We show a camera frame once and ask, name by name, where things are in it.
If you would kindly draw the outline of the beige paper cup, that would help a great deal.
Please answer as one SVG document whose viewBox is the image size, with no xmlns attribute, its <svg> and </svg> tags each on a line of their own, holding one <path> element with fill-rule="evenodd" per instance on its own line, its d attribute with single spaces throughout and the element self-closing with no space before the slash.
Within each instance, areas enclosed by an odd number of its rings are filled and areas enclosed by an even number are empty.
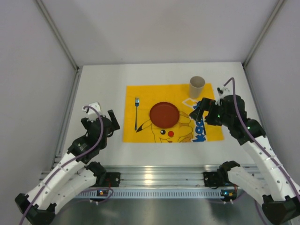
<svg viewBox="0 0 300 225">
<path fill-rule="evenodd" d="M 189 81 L 189 97 L 196 99 L 200 96 L 206 82 L 201 76 L 193 76 Z"/>
</svg>

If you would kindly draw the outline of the blue plastic fork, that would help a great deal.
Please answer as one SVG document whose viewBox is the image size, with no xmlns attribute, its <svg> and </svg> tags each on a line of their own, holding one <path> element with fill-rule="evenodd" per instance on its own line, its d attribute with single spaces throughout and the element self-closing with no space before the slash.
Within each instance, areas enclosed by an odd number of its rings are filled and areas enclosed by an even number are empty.
<svg viewBox="0 0 300 225">
<path fill-rule="evenodd" d="M 137 130 L 137 118 L 138 118 L 138 106 L 139 106 L 139 97 L 135 97 L 135 131 Z"/>
</svg>

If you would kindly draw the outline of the yellow pikachu placemat cloth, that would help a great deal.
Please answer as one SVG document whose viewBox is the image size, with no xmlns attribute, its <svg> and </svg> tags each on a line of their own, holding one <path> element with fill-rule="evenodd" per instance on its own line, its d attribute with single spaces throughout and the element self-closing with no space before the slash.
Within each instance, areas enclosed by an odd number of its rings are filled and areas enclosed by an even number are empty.
<svg viewBox="0 0 300 225">
<path fill-rule="evenodd" d="M 137 130 L 135 131 L 135 97 L 139 97 Z M 125 143 L 186 143 L 222 141 L 222 128 L 196 122 L 189 114 L 202 98 L 214 98 L 212 85 L 204 86 L 199 98 L 189 97 L 189 84 L 127 86 L 125 97 L 123 142 Z M 174 104 L 179 112 L 178 123 L 171 128 L 159 128 L 150 120 L 150 109 L 159 102 Z"/>
</svg>

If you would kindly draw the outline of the red plastic plate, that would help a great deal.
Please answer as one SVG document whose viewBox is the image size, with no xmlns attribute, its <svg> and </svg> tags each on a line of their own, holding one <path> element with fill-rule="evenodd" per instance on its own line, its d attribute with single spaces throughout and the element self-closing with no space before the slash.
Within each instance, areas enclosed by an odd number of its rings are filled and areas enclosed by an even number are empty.
<svg viewBox="0 0 300 225">
<path fill-rule="evenodd" d="M 169 102 L 159 102 L 150 109 L 150 120 L 159 128 L 171 128 L 175 126 L 180 118 L 178 108 Z"/>
</svg>

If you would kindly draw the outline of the blue plastic knife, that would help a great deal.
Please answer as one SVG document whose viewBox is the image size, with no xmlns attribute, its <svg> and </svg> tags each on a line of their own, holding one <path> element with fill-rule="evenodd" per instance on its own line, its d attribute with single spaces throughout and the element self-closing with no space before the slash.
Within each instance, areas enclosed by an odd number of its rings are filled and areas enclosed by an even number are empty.
<svg viewBox="0 0 300 225">
<path fill-rule="evenodd" d="M 203 131 L 204 131 L 204 135 L 206 136 L 206 135 L 207 135 L 207 132 L 206 132 L 206 127 L 205 127 L 205 117 L 204 117 L 204 115 L 202 116 L 202 121 L 203 121 Z"/>
</svg>

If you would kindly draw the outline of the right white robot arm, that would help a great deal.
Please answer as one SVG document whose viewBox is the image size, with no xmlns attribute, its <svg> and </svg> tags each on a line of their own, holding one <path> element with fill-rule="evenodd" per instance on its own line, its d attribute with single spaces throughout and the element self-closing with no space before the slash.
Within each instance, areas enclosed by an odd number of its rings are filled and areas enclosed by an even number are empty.
<svg viewBox="0 0 300 225">
<path fill-rule="evenodd" d="M 190 113 L 196 122 L 225 126 L 230 135 L 252 158 L 264 178 L 261 183 L 235 161 L 227 161 L 217 172 L 223 183 L 241 187 L 261 206 L 265 217 L 280 225 L 300 215 L 300 187 L 288 175 L 270 146 L 260 123 L 247 116 L 240 96 L 227 95 L 219 100 L 203 98 Z"/>
</svg>

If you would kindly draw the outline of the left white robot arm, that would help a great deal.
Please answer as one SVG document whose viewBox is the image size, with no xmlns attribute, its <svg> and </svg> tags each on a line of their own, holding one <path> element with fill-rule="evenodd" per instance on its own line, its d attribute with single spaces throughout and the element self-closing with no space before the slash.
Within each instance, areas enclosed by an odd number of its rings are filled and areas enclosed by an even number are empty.
<svg viewBox="0 0 300 225">
<path fill-rule="evenodd" d="M 93 161 L 107 146 L 107 139 L 120 125 L 113 110 L 109 117 L 93 106 L 84 106 L 81 123 L 86 133 L 75 139 L 60 162 L 28 193 L 20 193 L 15 203 L 22 213 L 20 224 L 49 225 L 70 200 L 92 186 L 101 186 L 106 169 Z"/>
</svg>

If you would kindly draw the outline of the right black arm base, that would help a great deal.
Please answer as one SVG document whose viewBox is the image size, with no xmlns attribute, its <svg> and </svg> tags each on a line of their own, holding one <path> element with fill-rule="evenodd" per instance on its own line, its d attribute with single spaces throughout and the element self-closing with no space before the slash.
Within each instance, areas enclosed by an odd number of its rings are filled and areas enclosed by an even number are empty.
<svg viewBox="0 0 300 225">
<path fill-rule="evenodd" d="M 233 184 L 228 180 L 228 176 L 222 172 L 204 172 L 203 179 L 205 187 L 212 189 L 233 186 Z"/>
</svg>

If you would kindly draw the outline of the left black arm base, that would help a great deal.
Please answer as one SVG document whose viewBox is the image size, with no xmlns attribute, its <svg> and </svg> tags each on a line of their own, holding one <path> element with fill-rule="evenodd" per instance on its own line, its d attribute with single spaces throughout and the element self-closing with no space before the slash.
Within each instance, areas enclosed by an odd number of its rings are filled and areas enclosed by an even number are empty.
<svg viewBox="0 0 300 225">
<path fill-rule="evenodd" d="M 121 173 L 119 172 L 107 172 L 106 174 L 97 176 L 93 187 L 117 188 L 120 185 L 120 177 Z"/>
</svg>

